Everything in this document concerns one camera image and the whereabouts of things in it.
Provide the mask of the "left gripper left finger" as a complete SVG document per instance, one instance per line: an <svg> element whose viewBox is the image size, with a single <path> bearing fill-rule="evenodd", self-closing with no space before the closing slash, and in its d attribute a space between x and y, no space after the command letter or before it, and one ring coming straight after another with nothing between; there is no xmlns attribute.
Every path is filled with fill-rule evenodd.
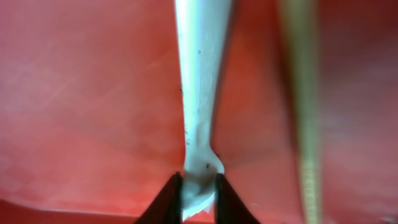
<svg viewBox="0 0 398 224"><path fill-rule="evenodd" d="M134 224L181 224L182 180L180 172L172 175Z"/></svg>

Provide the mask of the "white plastic fork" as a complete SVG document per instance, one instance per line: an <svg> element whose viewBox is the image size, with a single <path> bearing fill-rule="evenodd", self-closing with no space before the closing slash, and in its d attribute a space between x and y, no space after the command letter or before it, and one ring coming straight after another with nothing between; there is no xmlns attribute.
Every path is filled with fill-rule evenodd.
<svg viewBox="0 0 398 224"><path fill-rule="evenodd" d="M232 0L175 0L185 135L182 220L210 211L216 175L224 173L210 140L232 6Z"/></svg>

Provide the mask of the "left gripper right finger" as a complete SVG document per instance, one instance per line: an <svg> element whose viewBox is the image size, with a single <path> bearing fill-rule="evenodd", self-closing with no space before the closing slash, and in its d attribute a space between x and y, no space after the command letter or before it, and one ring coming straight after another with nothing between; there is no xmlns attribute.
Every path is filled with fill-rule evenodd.
<svg viewBox="0 0 398 224"><path fill-rule="evenodd" d="M223 174L216 175L215 224L260 224Z"/></svg>

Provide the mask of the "wooden chopstick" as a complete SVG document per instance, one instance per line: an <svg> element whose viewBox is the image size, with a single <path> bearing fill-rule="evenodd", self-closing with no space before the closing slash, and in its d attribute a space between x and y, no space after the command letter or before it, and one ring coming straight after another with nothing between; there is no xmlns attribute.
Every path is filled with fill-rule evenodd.
<svg viewBox="0 0 398 224"><path fill-rule="evenodd" d="M279 21L291 78L304 222L322 217L318 129L318 2L279 1Z"/></svg>

